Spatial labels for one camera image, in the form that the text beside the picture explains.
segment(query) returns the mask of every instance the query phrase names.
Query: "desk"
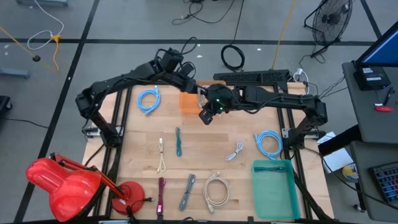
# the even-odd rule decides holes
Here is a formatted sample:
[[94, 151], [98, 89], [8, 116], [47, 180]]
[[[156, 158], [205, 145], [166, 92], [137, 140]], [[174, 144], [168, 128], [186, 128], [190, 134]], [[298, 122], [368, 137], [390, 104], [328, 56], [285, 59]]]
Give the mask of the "desk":
[[[379, 166], [398, 160], [398, 138], [396, 128], [398, 124], [397, 95], [392, 95], [389, 106], [391, 113], [375, 111], [374, 104], [379, 102], [375, 91], [361, 91], [354, 78], [355, 67], [352, 63], [342, 65], [347, 87], [358, 124], [337, 135], [333, 139], [319, 145], [319, 151], [327, 155], [347, 145], [351, 146], [353, 159], [358, 168], [359, 186], [365, 193], [381, 199], [376, 186], [371, 182], [369, 167]], [[384, 90], [378, 90], [381, 100], [387, 95], [391, 86], [398, 86], [396, 68], [385, 68], [391, 85]], [[360, 203], [365, 202], [365, 209], [373, 220], [398, 222], [396, 210], [375, 202], [367, 197], [358, 195]]]
[[[135, 86], [132, 90], [129, 116], [121, 153], [117, 184], [125, 181], [140, 183], [146, 197], [157, 200], [158, 178], [166, 178], [164, 190], [164, 219], [181, 220], [191, 216], [201, 220], [247, 221], [249, 216], [258, 219], [254, 211], [252, 195], [251, 165], [255, 159], [267, 159], [257, 149], [253, 134], [265, 129], [280, 132], [276, 108], [263, 108], [258, 114], [251, 115], [243, 111], [234, 111], [222, 116], [215, 116], [209, 126], [202, 123], [198, 115], [181, 115], [178, 108], [179, 91], [168, 85], [159, 86], [161, 103], [149, 116], [145, 116], [136, 104], [137, 95], [153, 86]], [[303, 94], [305, 87], [301, 83], [289, 83], [289, 93]], [[111, 120], [116, 94], [109, 95], [103, 102], [101, 114], [107, 121]], [[154, 96], [148, 96], [143, 104], [148, 105], [154, 101]], [[299, 124], [304, 118], [302, 111], [293, 111], [294, 121]], [[182, 157], [176, 155], [175, 127], [181, 129]], [[159, 138], [164, 139], [164, 159], [167, 170], [157, 173], [159, 165]], [[231, 154], [236, 147], [236, 141], [242, 141], [244, 150], [232, 161], [225, 161], [225, 156]], [[100, 138], [90, 139], [83, 163], [102, 144]], [[306, 140], [306, 146], [317, 149], [314, 140]], [[263, 147], [267, 151], [277, 149], [273, 139], [265, 139]], [[307, 189], [325, 213], [333, 217], [330, 198], [326, 186], [325, 176], [320, 158], [308, 151], [302, 151], [303, 169], [307, 182]], [[101, 167], [104, 151], [101, 151], [90, 163]], [[224, 208], [216, 209], [211, 214], [201, 194], [203, 184], [209, 176], [220, 171], [230, 184], [231, 197]], [[189, 174], [195, 174], [197, 180], [193, 186], [187, 209], [181, 212], [178, 205], [187, 184]], [[224, 195], [224, 187], [216, 183], [209, 186], [210, 197], [214, 200]], [[103, 203], [99, 214], [104, 214], [104, 205], [108, 192], [103, 195]], [[297, 190], [300, 204], [302, 196]], [[155, 220], [157, 202], [145, 203], [143, 208], [136, 213], [138, 219]], [[115, 211], [111, 218], [125, 219]]]
[[[322, 144], [320, 152], [323, 155], [330, 154], [337, 149], [349, 145], [351, 141], [398, 144], [396, 134], [398, 125], [397, 93], [392, 95], [389, 100], [389, 106], [393, 107], [393, 112], [382, 113], [375, 111], [374, 104], [379, 102], [376, 92], [361, 91], [359, 89], [354, 77], [356, 70], [352, 63], [343, 63], [342, 67], [358, 125], [337, 135], [333, 138], [333, 141], [327, 141], [325, 144]], [[390, 78], [391, 85], [384, 90], [377, 91], [382, 101], [384, 101], [391, 86], [398, 88], [398, 75], [396, 74], [398, 69], [385, 68], [384, 70]]]
[[[398, 146], [353, 141], [349, 147], [358, 170], [361, 190], [370, 196], [383, 200], [369, 175], [368, 168], [396, 162], [398, 158]], [[367, 197], [363, 197], [363, 199], [371, 219], [383, 222], [398, 222], [397, 210]]]

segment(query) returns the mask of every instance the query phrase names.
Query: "metal bracket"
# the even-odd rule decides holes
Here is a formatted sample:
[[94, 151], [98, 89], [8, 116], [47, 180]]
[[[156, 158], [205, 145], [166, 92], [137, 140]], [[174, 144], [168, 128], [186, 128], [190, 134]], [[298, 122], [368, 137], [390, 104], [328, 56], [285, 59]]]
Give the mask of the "metal bracket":
[[290, 128], [282, 128], [282, 138], [289, 138]]
[[[124, 130], [121, 126], [117, 126], [116, 131], [118, 133], [120, 133], [120, 136], [123, 136]], [[95, 136], [100, 136], [101, 130], [98, 129], [96, 126], [90, 126], [90, 127], [83, 129], [83, 132], [88, 138], [93, 138]]]
[[[289, 138], [290, 128], [282, 128], [282, 138]], [[317, 129], [312, 129], [308, 134], [304, 137], [305, 139], [315, 139], [319, 140], [326, 135], [326, 132], [319, 131]]]

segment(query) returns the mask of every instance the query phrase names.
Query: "monitor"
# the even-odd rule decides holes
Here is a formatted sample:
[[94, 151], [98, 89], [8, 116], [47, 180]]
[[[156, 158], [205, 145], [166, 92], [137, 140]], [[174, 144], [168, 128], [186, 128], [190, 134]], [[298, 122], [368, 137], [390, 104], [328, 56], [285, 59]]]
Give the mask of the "monitor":
[[398, 67], [398, 22], [356, 61], [361, 67]]

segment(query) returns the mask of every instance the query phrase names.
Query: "wire on floor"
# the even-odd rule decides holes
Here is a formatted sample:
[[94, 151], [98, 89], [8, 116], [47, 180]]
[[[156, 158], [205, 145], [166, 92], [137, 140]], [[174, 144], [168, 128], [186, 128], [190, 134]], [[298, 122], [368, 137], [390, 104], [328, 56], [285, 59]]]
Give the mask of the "wire on floor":
[[45, 128], [45, 129], [48, 129], [48, 128], [49, 128], [49, 127], [47, 127], [47, 126], [44, 126], [44, 125], [41, 125], [41, 124], [37, 124], [37, 123], [35, 123], [35, 122], [33, 122], [33, 121], [28, 121], [28, 120], [25, 120], [25, 119], [14, 119], [14, 118], [1, 118], [1, 119], [6, 119], [6, 120], [9, 120], [9, 121], [26, 122], [26, 123], [30, 123], [30, 124], [33, 124], [33, 125], [35, 125], [35, 126], [41, 127], [41, 128]]
[[[54, 61], [54, 64], [55, 64], [57, 70], [59, 71], [58, 63], [57, 63], [55, 57], [57, 56], [57, 53], [58, 53], [58, 42], [59, 42], [59, 40], [60, 40], [60, 38], [61, 38], [61, 33], [62, 33], [63, 28], [64, 28], [65, 26], [63, 25], [63, 22], [61, 22], [59, 19], [57, 19], [57, 18], [54, 17], [53, 15], [49, 14], [48, 12], [46, 12], [46, 11], [42, 8], [42, 6], [40, 6], [40, 4], [37, 2], [37, 0], [34, 0], [34, 1], [35, 1], [36, 5], [37, 5], [46, 15], [48, 15], [49, 17], [55, 19], [57, 22], [59, 22], [59, 23], [61, 24], [61, 29], [60, 29], [60, 32], [58, 32], [58, 34], [56, 34], [56, 35], [53, 35], [53, 33], [52, 33], [51, 30], [42, 30], [42, 31], [40, 31], [40, 32], [38, 32], [38, 33], [36, 33], [36, 34], [34, 34], [32, 37], [30, 37], [30, 38], [27, 40], [27, 47], [28, 47], [29, 49], [31, 49], [31, 50], [39, 50], [39, 49], [41, 49], [42, 47], [46, 46], [49, 42], [51, 42], [51, 40], [54, 40], [55, 43], [56, 43], [56, 47], [55, 47], [55, 52], [54, 52], [54, 55], [53, 55], [53, 61]], [[44, 43], [44, 44], [42, 44], [42, 45], [40, 45], [39, 47], [36, 47], [36, 48], [33, 48], [33, 47], [30, 46], [30, 43], [32, 42], [32, 39], [36, 38], [36, 37], [37, 37], [38, 35], [40, 35], [40, 34], [47, 33], [47, 32], [50, 34], [50, 38], [49, 38], [49, 40], [48, 40], [46, 43]]]
[[[197, 17], [197, 14], [203, 9], [203, 3], [202, 3], [203, 1], [204, 0], [190, 0], [190, 1], [183, 0], [184, 3], [191, 2], [190, 5], [189, 5], [189, 8], [188, 8], [188, 14], [186, 16], [181, 16], [181, 18], [173, 19], [172, 24], [173, 25], [181, 25], [181, 24], [184, 24], [184, 23], [190, 21], [191, 19], [197, 19], [197, 20], [205, 22], [207, 24], [219, 23], [219, 22], [221, 22], [224, 19], [224, 17], [227, 15], [229, 10], [231, 10], [232, 5], [235, 2], [235, 0], [232, 0], [231, 4], [229, 5], [229, 8], [226, 10], [224, 15], [220, 19], [218, 19], [217, 21], [206, 21], [204, 19], [200, 19], [199, 17]], [[196, 9], [195, 12], [192, 12], [192, 6], [193, 5], [199, 6], [199, 9]]]
[[[243, 51], [239, 47], [233, 45], [234, 42], [235, 42], [235, 39], [236, 39], [236, 34], [238, 33], [239, 22], [241, 21], [243, 3], [244, 3], [244, 0], [242, 0], [241, 9], [239, 10], [239, 17], [238, 17], [238, 22], [236, 23], [234, 39], [232, 40], [232, 43], [230, 43], [228, 45], [225, 45], [221, 49], [221, 61], [223, 61], [223, 64], [225, 65], [226, 68], [230, 69], [233, 72], [236, 72], [236, 71], [241, 71], [242, 72], [243, 71], [243, 66], [244, 66], [244, 60], [245, 60]], [[233, 65], [230, 65], [230, 64], [228, 64], [226, 62], [226, 60], [224, 58], [224, 52], [228, 48], [234, 49], [239, 54], [239, 56], [241, 57], [241, 63], [238, 66], [233, 66]]]
[[287, 15], [287, 18], [286, 18], [286, 21], [285, 21], [284, 28], [282, 29], [282, 32], [280, 33], [278, 44], [276, 45], [274, 62], [272, 63], [272, 69], [274, 69], [274, 67], [275, 67], [275, 63], [276, 63], [276, 60], [278, 58], [278, 51], [279, 51], [280, 42], [282, 40], [282, 37], [284, 36], [285, 29], [287, 27], [287, 24], [289, 23], [289, 19], [290, 19], [290, 16], [292, 15], [292, 13], [293, 13], [293, 8], [294, 8], [295, 4], [296, 4], [296, 0], [293, 0], [292, 6], [290, 7], [289, 14]]
[[14, 41], [20, 48], [25, 50], [33, 59], [35, 62], [40, 62], [45, 68], [50, 70], [51, 72], [58, 72], [54, 70], [50, 65], [46, 64], [45, 62], [40, 60], [40, 57], [38, 55], [33, 54], [30, 50], [26, 49], [15, 37], [13, 37], [10, 33], [8, 33], [3, 27], [0, 26], [0, 30], [6, 34], [12, 41]]
[[352, 190], [356, 191], [357, 193], [359, 193], [359, 194], [361, 194], [361, 195], [363, 195], [363, 196], [365, 196], [365, 197], [368, 197], [368, 198], [370, 198], [370, 199], [372, 199], [372, 200], [374, 200], [374, 201], [377, 201], [377, 202], [379, 202], [379, 203], [381, 203], [381, 204], [383, 204], [383, 205], [386, 205], [386, 206], [388, 206], [388, 207], [390, 207], [390, 208], [393, 208], [393, 209], [395, 209], [395, 210], [398, 210], [398, 207], [395, 207], [395, 206], [390, 205], [390, 204], [388, 204], [388, 203], [386, 203], [386, 202], [383, 202], [382, 200], [379, 200], [379, 199], [377, 199], [377, 198], [375, 198], [375, 197], [373, 197], [373, 196], [370, 196], [370, 195], [368, 195], [368, 194], [366, 194], [366, 193], [364, 193], [364, 192], [362, 192], [362, 191], [360, 191], [360, 190], [357, 190], [357, 189], [355, 189], [354, 187], [350, 186], [350, 185], [347, 184], [341, 177], [337, 176], [337, 175], [332, 171], [332, 169], [331, 169], [331, 168], [329, 167], [329, 165], [326, 163], [326, 160], [323, 158], [323, 156], [322, 156], [319, 152], [317, 152], [317, 151], [315, 151], [315, 150], [313, 150], [313, 149], [309, 149], [309, 148], [307, 148], [307, 147], [304, 147], [304, 149], [306, 149], [306, 150], [308, 150], [308, 151], [311, 151], [311, 152], [313, 152], [313, 153], [315, 153], [315, 154], [318, 154], [318, 155], [321, 157], [321, 160], [322, 160], [322, 162], [324, 163], [324, 165], [329, 169], [330, 173], [333, 174], [338, 180], [340, 180], [340, 181], [341, 181], [343, 184], [345, 184], [347, 187], [351, 188]]
[[[304, 69], [304, 67], [303, 67], [303, 65], [302, 65], [301, 63], [303, 62], [304, 58], [306, 58], [306, 57], [311, 57], [311, 56], [313, 55], [313, 53], [315, 52], [315, 49], [316, 49], [316, 48], [317, 48], [317, 44], [314, 42], [314, 43], [313, 43], [313, 50], [312, 50], [312, 53], [309, 54], [309, 55], [303, 55], [303, 57], [300, 59], [300, 61], [298, 62], [298, 64], [300, 65], [300, 67], [301, 67], [302, 69]], [[318, 55], [321, 56], [322, 61], [319, 60], [319, 59], [317, 58], [316, 55], [313, 56], [313, 57], [315, 58], [315, 60], [316, 60], [317, 62], [319, 62], [320, 64], [326, 63], [326, 59], [325, 59], [324, 56], [322, 55], [322, 53], [323, 53], [324, 51], [318, 53]]]

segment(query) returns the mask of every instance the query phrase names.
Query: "coiled black cable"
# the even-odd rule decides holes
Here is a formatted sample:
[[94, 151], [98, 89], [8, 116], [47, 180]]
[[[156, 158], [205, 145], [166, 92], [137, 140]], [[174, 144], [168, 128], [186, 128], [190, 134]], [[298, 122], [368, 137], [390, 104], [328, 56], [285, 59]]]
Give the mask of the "coiled black cable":
[[[240, 22], [240, 20], [241, 20], [242, 9], [243, 9], [243, 3], [244, 3], [244, 0], [242, 0], [241, 10], [240, 10], [240, 12], [239, 12], [238, 23], [236, 24], [234, 39], [232, 40], [232, 43], [231, 43], [231, 44], [225, 45], [225, 46], [221, 49], [221, 60], [223, 61], [225, 67], [227, 67], [228, 69], [230, 69], [230, 70], [233, 71], [233, 72], [242, 71], [242, 70], [243, 70], [243, 66], [244, 66], [244, 53], [243, 53], [243, 51], [242, 51], [239, 47], [233, 45], [234, 42], [235, 42], [236, 33], [238, 32], [239, 22]], [[232, 65], [230, 65], [230, 64], [228, 64], [228, 63], [226, 62], [226, 60], [225, 60], [225, 58], [224, 58], [224, 52], [225, 52], [225, 50], [228, 49], [228, 48], [234, 49], [234, 50], [239, 54], [239, 56], [241, 57], [241, 63], [240, 63], [238, 66], [232, 66]]]
[[[228, 49], [228, 48], [234, 49], [234, 50], [239, 54], [239, 56], [241, 57], [241, 63], [240, 63], [238, 66], [232, 66], [232, 65], [228, 64], [228, 63], [225, 61], [224, 52], [225, 52], [225, 50]], [[240, 70], [243, 69], [243, 66], [244, 66], [244, 54], [243, 54], [243, 51], [242, 51], [239, 47], [237, 47], [237, 46], [233, 46], [232, 44], [225, 45], [225, 46], [221, 49], [221, 60], [223, 61], [225, 67], [227, 67], [227, 68], [230, 69], [231, 71], [236, 72], [236, 71], [240, 71]]]

